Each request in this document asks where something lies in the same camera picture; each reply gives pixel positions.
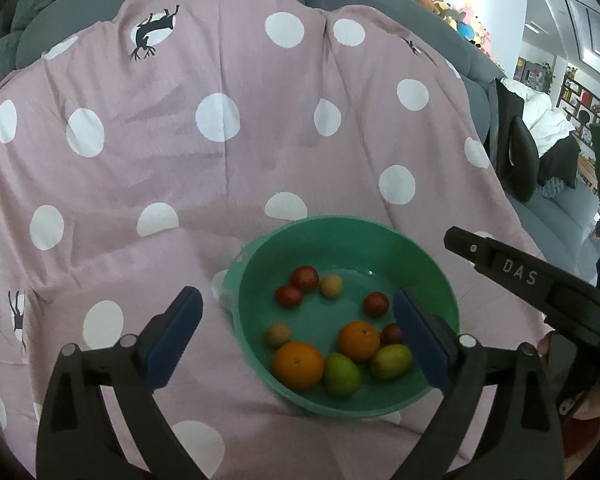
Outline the yellow green mango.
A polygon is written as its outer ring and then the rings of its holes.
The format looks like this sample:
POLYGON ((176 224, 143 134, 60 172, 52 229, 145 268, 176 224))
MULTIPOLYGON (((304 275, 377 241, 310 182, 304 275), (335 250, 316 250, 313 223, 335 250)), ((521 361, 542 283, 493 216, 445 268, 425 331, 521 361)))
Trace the yellow green mango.
POLYGON ((412 364, 412 352, 405 344, 388 344, 373 356, 370 370, 376 378, 389 380, 405 373, 412 364))

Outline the lone small red tomato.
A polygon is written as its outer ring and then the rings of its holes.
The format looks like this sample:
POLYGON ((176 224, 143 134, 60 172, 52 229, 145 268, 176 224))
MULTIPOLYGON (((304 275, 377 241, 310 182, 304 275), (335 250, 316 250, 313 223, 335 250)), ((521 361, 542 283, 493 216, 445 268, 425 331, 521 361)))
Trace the lone small red tomato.
POLYGON ((403 334, 396 323, 387 324, 380 333, 380 342, 383 346, 390 344, 403 344, 403 334))

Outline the smaller orange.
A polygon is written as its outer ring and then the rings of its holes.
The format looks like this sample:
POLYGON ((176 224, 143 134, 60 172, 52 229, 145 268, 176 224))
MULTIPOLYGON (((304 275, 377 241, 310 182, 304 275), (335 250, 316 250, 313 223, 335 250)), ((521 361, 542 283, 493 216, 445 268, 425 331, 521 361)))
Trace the smaller orange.
POLYGON ((348 323, 338 333, 337 348, 355 363, 366 362, 380 348, 380 333, 373 325, 363 321, 348 323))

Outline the tan longan fruit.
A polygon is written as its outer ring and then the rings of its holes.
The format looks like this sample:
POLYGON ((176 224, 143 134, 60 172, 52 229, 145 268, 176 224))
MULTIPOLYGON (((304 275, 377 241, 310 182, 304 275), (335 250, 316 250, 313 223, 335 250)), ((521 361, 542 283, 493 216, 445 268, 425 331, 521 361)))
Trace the tan longan fruit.
POLYGON ((327 274, 320 283, 320 292, 327 299, 338 298, 343 290, 343 280, 338 274, 327 274))
POLYGON ((268 348, 279 349, 284 344, 291 342, 292 331, 289 326, 282 322, 276 322, 268 326, 265 331, 264 340, 268 348))

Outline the large orange with stem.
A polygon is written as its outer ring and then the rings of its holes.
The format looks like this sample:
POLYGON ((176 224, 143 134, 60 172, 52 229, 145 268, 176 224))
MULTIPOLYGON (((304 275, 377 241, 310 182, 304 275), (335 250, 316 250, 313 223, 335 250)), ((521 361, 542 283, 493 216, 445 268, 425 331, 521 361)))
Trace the large orange with stem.
POLYGON ((306 390, 317 385, 325 369, 321 353, 310 344, 291 341, 274 353, 270 372, 285 387, 306 390))

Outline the large red tomato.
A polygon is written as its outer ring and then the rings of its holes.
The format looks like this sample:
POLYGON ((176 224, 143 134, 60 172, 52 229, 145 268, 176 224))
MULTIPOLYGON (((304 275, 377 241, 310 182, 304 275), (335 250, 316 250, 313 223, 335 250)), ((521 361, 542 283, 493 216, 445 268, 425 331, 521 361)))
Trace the large red tomato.
POLYGON ((298 288, 302 294, 313 292, 320 286, 320 274, 313 266, 299 266, 290 276, 290 284, 298 288))

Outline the black jacket on sofa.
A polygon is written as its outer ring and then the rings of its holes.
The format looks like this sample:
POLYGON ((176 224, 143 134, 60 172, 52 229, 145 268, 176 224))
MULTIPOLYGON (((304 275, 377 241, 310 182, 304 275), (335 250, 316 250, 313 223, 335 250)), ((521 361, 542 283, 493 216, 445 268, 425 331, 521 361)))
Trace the black jacket on sofa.
POLYGON ((484 145, 505 191, 527 203, 535 195, 554 198, 574 188, 580 146, 573 132, 540 157, 522 121, 524 100, 508 91, 501 79, 489 84, 492 125, 484 145))

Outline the white cushion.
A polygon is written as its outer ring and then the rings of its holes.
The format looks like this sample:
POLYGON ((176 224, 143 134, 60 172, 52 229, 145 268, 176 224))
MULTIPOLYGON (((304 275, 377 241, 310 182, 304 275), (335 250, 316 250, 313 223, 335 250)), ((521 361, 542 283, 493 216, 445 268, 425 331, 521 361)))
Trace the white cushion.
POLYGON ((563 110, 552 105, 548 94, 509 78, 502 78, 501 83, 524 100, 522 121, 529 129, 540 157, 573 132, 573 124, 568 122, 563 110))

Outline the green plastic bowl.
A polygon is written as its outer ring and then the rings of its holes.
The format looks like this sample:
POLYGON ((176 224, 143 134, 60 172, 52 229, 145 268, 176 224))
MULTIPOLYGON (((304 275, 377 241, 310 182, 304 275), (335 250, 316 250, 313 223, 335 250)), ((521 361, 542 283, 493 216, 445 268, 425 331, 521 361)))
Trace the green plastic bowl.
POLYGON ((257 376, 299 408, 328 417, 369 418, 401 411, 430 393, 417 365, 393 380, 381 380, 362 368, 363 385, 347 399, 323 386, 291 390, 270 372, 274 354, 264 341, 273 323, 286 324, 295 340, 328 356, 349 322, 363 321, 363 300, 371 292, 387 297, 405 288, 419 307, 458 330, 458 307, 446 276, 434 259, 412 240, 386 226, 352 217, 323 216, 291 222, 249 243, 228 268, 220 301, 233 315, 237 340, 257 376), (295 309, 280 306, 274 292, 299 266, 318 274, 337 274, 342 294, 327 299, 310 292, 295 309))

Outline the pink polka dot blanket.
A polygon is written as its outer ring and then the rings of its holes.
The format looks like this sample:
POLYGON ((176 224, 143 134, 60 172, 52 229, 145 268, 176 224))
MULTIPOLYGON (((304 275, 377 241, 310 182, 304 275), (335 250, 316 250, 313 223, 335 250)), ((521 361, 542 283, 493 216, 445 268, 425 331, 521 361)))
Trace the pink polka dot blanket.
POLYGON ((0 435, 27 468, 61 347, 136 333, 187 285, 204 317, 157 401, 217 479, 385 479, 437 409, 343 420, 257 378, 219 302, 250 240, 318 214, 391 226, 437 261, 460 326, 514 348, 542 315, 448 252, 460 226, 536 253, 460 75, 368 6, 125 0, 0 84, 0 435))

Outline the pile of plush toys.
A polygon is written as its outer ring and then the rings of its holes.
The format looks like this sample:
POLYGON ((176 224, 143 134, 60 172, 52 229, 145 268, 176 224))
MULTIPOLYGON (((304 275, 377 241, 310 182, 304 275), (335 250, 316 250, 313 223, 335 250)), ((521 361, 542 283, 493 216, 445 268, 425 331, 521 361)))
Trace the pile of plush toys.
POLYGON ((444 0, 415 0, 436 14, 461 37, 473 44, 488 58, 493 58, 491 33, 481 23, 474 9, 466 3, 460 9, 444 0))

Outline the wall display shelf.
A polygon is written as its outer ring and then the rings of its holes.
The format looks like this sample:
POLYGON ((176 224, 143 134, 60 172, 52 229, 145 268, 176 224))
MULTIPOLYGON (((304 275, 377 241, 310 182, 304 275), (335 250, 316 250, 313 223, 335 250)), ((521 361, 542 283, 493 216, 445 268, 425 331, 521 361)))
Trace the wall display shelf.
POLYGON ((576 137, 590 144, 591 128, 600 126, 600 97, 577 81, 576 76, 577 69, 568 65, 556 106, 566 114, 576 137))

